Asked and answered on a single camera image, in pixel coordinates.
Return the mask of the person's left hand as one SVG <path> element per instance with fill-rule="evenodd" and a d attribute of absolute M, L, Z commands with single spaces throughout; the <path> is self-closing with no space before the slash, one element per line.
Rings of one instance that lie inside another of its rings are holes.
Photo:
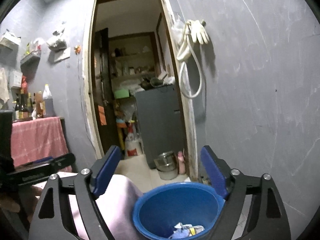
<path fill-rule="evenodd" d="M 41 193 L 42 189 L 36 186 L 22 187 L 15 193 L 1 193 L 1 208 L 13 213 L 24 210 L 31 223 Z"/>

